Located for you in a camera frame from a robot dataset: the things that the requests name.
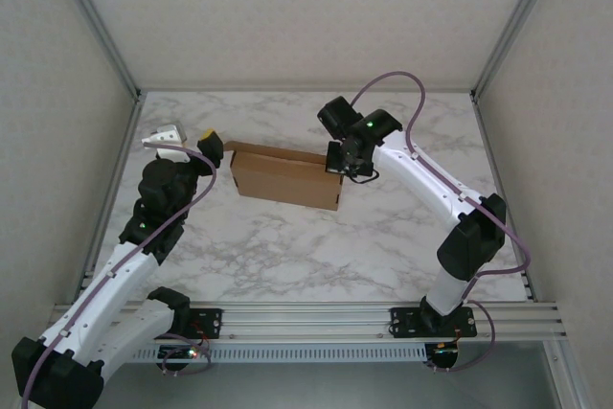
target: metal strip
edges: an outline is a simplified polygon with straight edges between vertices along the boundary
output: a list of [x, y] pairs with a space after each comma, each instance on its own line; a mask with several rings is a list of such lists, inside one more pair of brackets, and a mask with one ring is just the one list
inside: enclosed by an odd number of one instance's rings
[[545, 341], [543, 348], [562, 409], [596, 407], [580, 377], [568, 342]]
[[83, 289], [83, 286], [85, 285], [87, 280], [91, 281], [94, 268], [96, 266], [96, 260], [100, 253], [100, 248], [102, 246], [104, 232], [106, 231], [108, 220], [110, 219], [111, 212], [113, 211], [113, 205], [115, 203], [117, 191], [119, 190], [119, 186], [122, 182], [122, 175], [124, 174], [124, 168], [125, 163], [127, 162], [130, 144], [132, 143], [132, 138], [134, 138], [134, 133], [136, 132], [136, 127], [138, 125], [142, 110], [143, 103], [140, 101], [137, 101], [132, 106], [132, 111], [130, 112], [127, 127], [125, 128], [124, 137], [122, 139], [119, 154], [117, 155], [117, 160], [115, 161], [115, 165], [113, 166], [111, 180], [108, 185], [108, 189], [106, 190], [106, 195], [104, 196], [104, 202], [102, 203], [101, 211], [98, 214], [96, 226], [94, 227], [94, 235], [87, 250], [87, 256], [83, 265], [82, 275], [80, 277], [79, 285], [77, 286], [77, 290], [74, 296], [75, 301], [79, 297], [81, 290]]
[[79, 6], [81, 13], [94, 33], [94, 36], [101, 44], [103, 51], [110, 59], [111, 65], [117, 72], [128, 93], [132, 95], [132, 98], [136, 101], [138, 99], [139, 92], [134, 78], [127, 69], [124, 59], [117, 49], [113, 38], [110, 36], [108, 30], [104, 26], [94, 3], [92, 0], [75, 0], [75, 2]]
[[[327, 84], [310, 83], [244, 83], [236, 84], [227, 82], [226, 84], [211, 84], [201, 86], [148, 86], [144, 87], [144, 92], [172, 92], [172, 93], [213, 93], [213, 92], [290, 92], [290, 93], [357, 93], [364, 86], [368, 79], [354, 83], [339, 82]], [[468, 93], [469, 86], [427, 86], [428, 93]], [[369, 93], [419, 93], [417, 86], [410, 80], [398, 83], [382, 82], [369, 90]]]
[[526, 22], [528, 15], [533, 9], [536, 0], [518, 0], [511, 17], [507, 21], [503, 32], [500, 34], [498, 41], [491, 54], [489, 55], [486, 66], [481, 72], [481, 76], [475, 85], [475, 95], [481, 98], [488, 88], [494, 75], [500, 68], [502, 61], [509, 52], [511, 45], [515, 41], [521, 27]]
[[[161, 344], [141, 348], [128, 363], [160, 363]], [[216, 364], [246, 363], [382, 363], [425, 361], [423, 344], [215, 344], [211, 361]], [[171, 359], [172, 363], [205, 363], [196, 358]]]
[[[493, 150], [491, 149], [491, 143], [489, 141], [488, 131], [486, 130], [486, 125], [481, 115], [481, 109], [479, 108], [478, 99], [474, 94], [471, 95], [471, 98], [473, 102], [472, 107], [475, 111], [475, 118], [477, 119], [477, 126], [479, 126], [479, 132], [481, 133], [481, 139], [483, 140], [484, 148], [486, 149], [486, 156], [488, 157], [489, 168], [491, 169], [491, 173], [494, 178], [494, 185], [496, 186], [496, 190], [500, 193], [500, 195], [502, 195], [503, 199], [507, 203], [507, 216], [509, 217], [509, 226], [515, 233], [517, 233], [517, 226], [515, 225], [515, 220], [513, 219], [513, 215], [511, 212], [511, 205], [509, 201], [507, 200], [507, 194], [505, 193], [505, 187], [502, 183], [502, 178], [500, 177], [500, 170], [498, 170], [498, 165], [496, 164], [496, 159], [494, 157]], [[521, 250], [519, 249], [519, 246], [517, 246], [517, 244], [515, 244], [514, 241], [512, 241], [511, 244], [513, 246], [513, 251], [515, 253], [515, 258], [517, 259], [517, 263], [522, 263], [524, 260], [523, 260], [523, 257], [520, 256]], [[526, 279], [528, 280], [528, 283], [527, 283], [528, 286], [526, 286], [526, 289], [530, 290], [530, 292], [527, 293], [528, 299], [534, 300], [534, 301], [543, 299], [542, 289], [539, 288], [538, 282], [536, 283], [534, 282], [534, 277], [532, 276], [530, 267], [528, 267], [528, 269], [526, 270], [524, 274], [522, 274], [522, 276], [525, 276]]]
[[[117, 318], [123, 321], [138, 308], [127, 305]], [[223, 325], [216, 344], [314, 343], [422, 343], [422, 339], [395, 339], [388, 332], [391, 307], [417, 307], [418, 303], [192, 303], [193, 308], [222, 308]], [[500, 341], [566, 340], [556, 304], [485, 303]], [[54, 323], [70, 306], [58, 306]], [[463, 339], [488, 342], [489, 324], [474, 309], [479, 334]]]

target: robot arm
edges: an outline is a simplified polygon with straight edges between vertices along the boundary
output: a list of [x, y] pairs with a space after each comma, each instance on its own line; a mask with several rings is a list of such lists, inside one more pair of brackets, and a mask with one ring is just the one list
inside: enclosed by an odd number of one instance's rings
[[[406, 144], [402, 125], [382, 109], [363, 117], [342, 97], [324, 106], [318, 118], [336, 141], [330, 142], [326, 168], [357, 176], [371, 176], [385, 170], [413, 191], [439, 218], [449, 232], [437, 256], [441, 270], [421, 301], [420, 325], [436, 334], [445, 327], [462, 305], [468, 284], [484, 263], [491, 261], [504, 244], [504, 233], [475, 210], [465, 198], [470, 197], [498, 217], [506, 219], [506, 204], [497, 194], [483, 198], [430, 159], [417, 145]], [[461, 194], [449, 189], [440, 178], [425, 168], [426, 160], [445, 179], [455, 184]]]
[[110, 325], [183, 234], [198, 177], [215, 174], [223, 158], [223, 144], [214, 131], [197, 144], [206, 164], [168, 148], [182, 147], [185, 141], [180, 124], [162, 126], [143, 140], [146, 146], [164, 147], [156, 149], [157, 158], [143, 170], [141, 198], [120, 244], [59, 321], [37, 341], [24, 337], [12, 351], [20, 395], [31, 385], [29, 399], [46, 409], [93, 407], [104, 383], [137, 347], [165, 332], [183, 333], [190, 299], [164, 287], [150, 293], [130, 319], [113, 329]]

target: white wall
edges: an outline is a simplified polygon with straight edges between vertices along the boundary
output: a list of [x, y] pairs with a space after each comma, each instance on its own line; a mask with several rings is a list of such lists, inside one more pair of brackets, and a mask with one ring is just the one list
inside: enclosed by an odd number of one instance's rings
[[73, 0], [0, 0], [0, 407], [13, 345], [71, 300], [130, 112]]
[[534, 274], [613, 407], [613, 0], [539, 0], [481, 110]]
[[467, 90], [516, 1], [94, 0], [141, 87], [221, 90], [357, 89], [397, 68]]

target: white marble tabletop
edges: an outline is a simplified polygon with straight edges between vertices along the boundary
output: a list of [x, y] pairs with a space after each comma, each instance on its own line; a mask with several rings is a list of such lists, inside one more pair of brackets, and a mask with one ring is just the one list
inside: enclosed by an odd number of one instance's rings
[[[243, 141], [325, 153], [327, 132], [317, 111], [336, 93], [149, 93], [132, 142], [121, 188], [97, 266], [108, 259], [138, 198], [143, 167], [153, 153], [140, 139], [157, 126], [183, 123], [188, 145], [209, 127], [223, 141]], [[346, 94], [349, 100], [352, 94]], [[371, 93], [358, 103], [382, 107], [404, 124], [419, 95]], [[479, 129], [466, 94], [430, 94], [414, 140], [440, 165], [482, 194], [494, 192]], [[433, 214], [395, 179], [346, 181], [337, 212], [239, 196], [225, 158], [212, 192], [190, 213], [185, 233], [160, 269], [139, 287], [157, 286], [193, 301], [417, 301], [439, 269], [445, 233]], [[207, 178], [200, 179], [199, 190]], [[511, 245], [488, 268], [516, 265]], [[518, 275], [484, 278], [471, 297], [525, 301]]]

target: open cardboard box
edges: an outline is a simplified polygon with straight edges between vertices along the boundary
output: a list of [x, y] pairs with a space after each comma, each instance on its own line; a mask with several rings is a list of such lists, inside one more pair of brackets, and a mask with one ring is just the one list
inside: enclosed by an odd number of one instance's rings
[[228, 142], [238, 193], [336, 211], [343, 176], [326, 172], [326, 156], [287, 148]]

